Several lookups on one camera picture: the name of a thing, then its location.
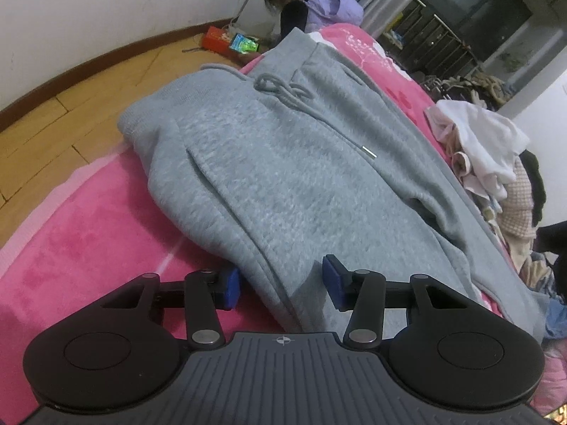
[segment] child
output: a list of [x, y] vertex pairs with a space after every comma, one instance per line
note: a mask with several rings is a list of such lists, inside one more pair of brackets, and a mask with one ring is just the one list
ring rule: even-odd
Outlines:
[[305, 33], [314, 32], [332, 24], [360, 26], [364, 10], [355, 0], [265, 0], [281, 11], [281, 39], [294, 27]]

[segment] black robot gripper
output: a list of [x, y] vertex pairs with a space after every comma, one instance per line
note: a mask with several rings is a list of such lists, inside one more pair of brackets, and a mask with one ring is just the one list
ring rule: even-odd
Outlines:
[[[334, 255], [322, 282], [339, 311], [335, 333], [236, 333], [217, 309], [239, 296], [238, 270], [183, 282], [144, 274], [39, 334], [24, 372], [41, 404], [26, 424], [545, 423], [527, 403], [543, 373], [539, 344], [437, 280], [388, 282]], [[162, 328], [184, 308], [187, 339]], [[386, 309], [406, 328], [382, 340]]]

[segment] brown baseboard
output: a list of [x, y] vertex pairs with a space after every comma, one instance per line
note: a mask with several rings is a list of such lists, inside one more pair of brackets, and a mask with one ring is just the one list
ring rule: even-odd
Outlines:
[[22, 96], [15, 102], [11, 103], [5, 109], [0, 110], [0, 132], [6, 129], [9, 125], [15, 123], [26, 113], [31, 112], [35, 109], [35, 107], [58, 95], [65, 89], [74, 86], [80, 81], [86, 80], [90, 76], [99, 73], [106, 68], [112, 67], [120, 62], [137, 56], [138, 54], [142, 54], [160, 46], [169, 45], [170, 43], [180, 41], [184, 38], [189, 38], [190, 36], [203, 33], [211, 25], [220, 28], [224, 27], [229, 22], [229, 19], [223, 19], [220, 21], [209, 22], [208, 24], [186, 27], [184, 29], [164, 33], [162, 35], [152, 36], [151, 38], [146, 38], [115, 49], [114, 51], [107, 52], [95, 59], [76, 66], [41, 86], [38, 86], [25, 96]]

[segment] circular black cover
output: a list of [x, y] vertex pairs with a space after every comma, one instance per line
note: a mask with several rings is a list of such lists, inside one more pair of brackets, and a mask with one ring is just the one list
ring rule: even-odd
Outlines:
[[421, 397], [486, 411], [529, 400], [544, 359], [534, 338], [484, 309], [433, 309], [394, 337], [389, 362]]
[[26, 377], [47, 404], [90, 412], [129, 406], [177, 371], [176, 339], [136, 309], [83, 312], [42, 332], [24, 355]]

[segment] pink blanket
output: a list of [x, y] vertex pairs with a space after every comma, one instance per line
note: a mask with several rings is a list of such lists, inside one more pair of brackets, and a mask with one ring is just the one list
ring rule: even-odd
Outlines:
[[[445, 157], [423, 115], [432, 101], [369, 35], [348, 25], [321, 35], [363, 68]], [[132, 151], [98, 160], [56, 188], [0, 251], [0, 419], [7, 425], [37, 406], [22, 370], [23, 352], [35, 335], [144, 272], [175, 281], [219, 260], [183, 238], [146, 184]], [[227, 335], [281, 331], [247, 287], [237, 308], [219, 317]], [[165, 326], [184, 336], [180, 311], [167, 313]]]

